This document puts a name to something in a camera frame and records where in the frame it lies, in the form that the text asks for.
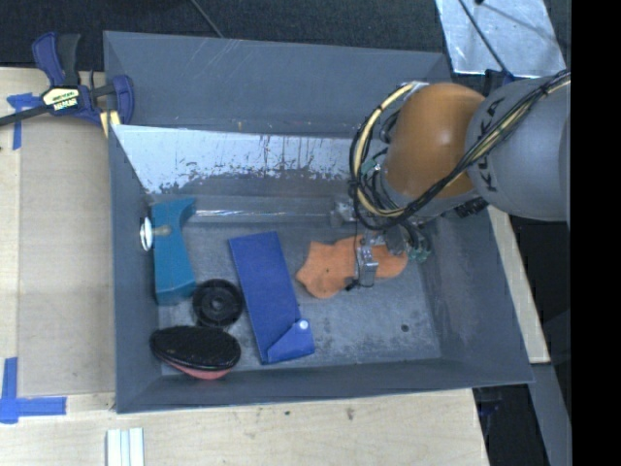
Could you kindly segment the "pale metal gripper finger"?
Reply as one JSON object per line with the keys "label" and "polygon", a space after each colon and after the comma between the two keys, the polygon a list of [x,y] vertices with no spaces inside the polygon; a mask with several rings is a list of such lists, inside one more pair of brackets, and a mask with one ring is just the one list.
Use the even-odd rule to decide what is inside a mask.
{"label": "pale metal gripper finger", "polygon": [[357,221],[353,202],[351,200],[338,200],[334,202],[331,210],[331,226],[341,227]]}
{"label": "pale metal gripper finger", "polygon": [[370,246],[358,246],[355,252],[355,273],[357,284],[361,287],[372,287],[376,280],[378,261],[374,258]]}

